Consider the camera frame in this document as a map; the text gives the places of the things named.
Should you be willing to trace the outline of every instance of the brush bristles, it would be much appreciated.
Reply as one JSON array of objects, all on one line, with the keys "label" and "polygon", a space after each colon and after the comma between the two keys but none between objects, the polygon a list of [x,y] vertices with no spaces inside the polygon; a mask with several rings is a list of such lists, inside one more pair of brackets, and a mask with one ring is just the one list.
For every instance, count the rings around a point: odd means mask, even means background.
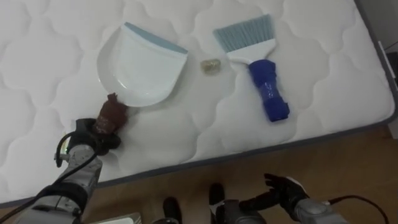
[{"label": "brush bristles", "polygon": [[274,38],[274,30],[269,14],[216,29],[213,34],[225,52],[231,52]]}]

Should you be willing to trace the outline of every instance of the gray mattress border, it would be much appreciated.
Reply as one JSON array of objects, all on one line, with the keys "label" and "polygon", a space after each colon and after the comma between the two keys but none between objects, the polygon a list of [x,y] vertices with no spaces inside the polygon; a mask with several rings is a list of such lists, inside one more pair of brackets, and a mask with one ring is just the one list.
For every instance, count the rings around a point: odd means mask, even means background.
[{"label": "gray mattress border", "polygon": [[[281,149],[285,149],[285,148],[293,149],[293,147],[302,146],[305,144],[313,144],[315,142],[325,141],[327,139],[333,139],[333,138],[337,138],[339,136],[344,136],[344,135],[348,135],[348,134],[358,133],[360,131],[369,130],[369,129],[375,128],[377,126],[382,126],[382,125],[388,124],[391,121],[395,120],[398,117],[398,90],[396,88],[395,80],[393,79],[391,71],[387,65],[383,50],[380,49],[379,42],[378,42],[376,35],[374,34],[374,31],[370,25],[370,21],[369,21],[367,15],[365,14],[363,5],[360,3],[359,0],[354,0],[354,2],[358,8],[358,11],[359,11],[361,17],[363,18],[363,21],[364,21],[366,27],[368,28],[368,31],[369,31],[369,34],[373,41],[374,47],[377,51],[377,55],[382,63],[384,71],[386,72],[386,77],[389,82],[389,86],[390,86],[392,95],[394,97],[394,102],[395,102],[396,108],[395,108],[394,113],[389,118],[385,119],[384,121],[375,123],[375,124],[363,126],[360,128],[354,128],[354,129],[350,129],[350,130],[346,130],[346,131],[342,131],[342,132],[338,132],[338,133],[328,134],[326,136],[304,139],[304,140],[280,144],[280,145],[276,145],[276,146],[265,147],[265,148],[261,148],[261,149],[254,149],[254,150],[247,151],[247,152],[242,152],[242,153],[238,153],[238,154],[217,157],[217,158],[212,158],[212,159],[206,159],[203,161],[189,162],[186,164],[179,164],[179,165],[175,165],[175,166],[169,166],[169,167],[163,167],[163,168],[159,168],[159,169],[149,170],[149,171],[141,172],[139,174],[130,175],[127,177],[121,177],[121,178],[114,179],[114,180],[100,182],[100,183],[98,183],[98,187],[99,188],[109,187],[109,186],[113,186],[113,185],[117,185],[117,184],[123,184],[126,182],[132,182],[134,180],[153,177],[153,176],[160,175],[160,174],[167,174],[170,172],[176,172],[176,171],[190,169],[190,168],[194,168],[194,167],[207,166],[210,164],[226,162],[226,161],[230,161],[232,159],[254,156],[257,154],[264,153],[264,152],[272,152],[272,151],[281,150]],[[27,202],[28,200],[30,200],[32,198],[25,198],[25,199],[21,199],[21,200],[12,201],[12,202],[2,203],[2,204],[0,204],[0,209],[20,205],[22,203]]]}]

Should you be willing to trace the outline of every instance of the dustpan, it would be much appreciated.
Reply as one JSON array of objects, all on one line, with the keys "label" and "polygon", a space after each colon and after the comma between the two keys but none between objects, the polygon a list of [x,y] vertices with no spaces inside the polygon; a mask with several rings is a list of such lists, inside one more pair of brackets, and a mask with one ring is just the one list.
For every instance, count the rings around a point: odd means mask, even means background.
[{"label": "dustpan", "polygon": [[127,22],[98,55],[99,80],[127,106],[154,105],[170,95],[187,54],[182,47]]}]

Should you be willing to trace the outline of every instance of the small plastic item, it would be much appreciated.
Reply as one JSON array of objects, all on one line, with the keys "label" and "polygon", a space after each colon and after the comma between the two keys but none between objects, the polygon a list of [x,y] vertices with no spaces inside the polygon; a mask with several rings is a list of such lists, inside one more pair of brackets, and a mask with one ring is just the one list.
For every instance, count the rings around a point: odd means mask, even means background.
[{"label": "small plastic item", "polygon": [[214,75],[221,70],[221,61],[217,58],[200,62],[202,71],[207,75]]}]

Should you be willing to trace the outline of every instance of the white mattress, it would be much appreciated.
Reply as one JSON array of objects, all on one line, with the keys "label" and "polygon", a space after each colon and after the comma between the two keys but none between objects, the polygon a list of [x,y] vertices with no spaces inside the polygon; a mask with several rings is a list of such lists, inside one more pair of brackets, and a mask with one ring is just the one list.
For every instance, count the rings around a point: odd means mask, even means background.
[{"label": "white mattress", "polygon": [[[212,34],[268,13],[278,42],[269,59],[291,110],[278,123]],[[340,133],[395,112],[353,0],[0,0],[0,203],[35,195],[63,171],[55,147],[76,119],[98,115],[108,93],[96,59],[126,21],[189,56],[167,100],[130,111],[122,148],[102,158],[101,181]],[[212,76],[200,70],[210,58],[223,64]]]}]

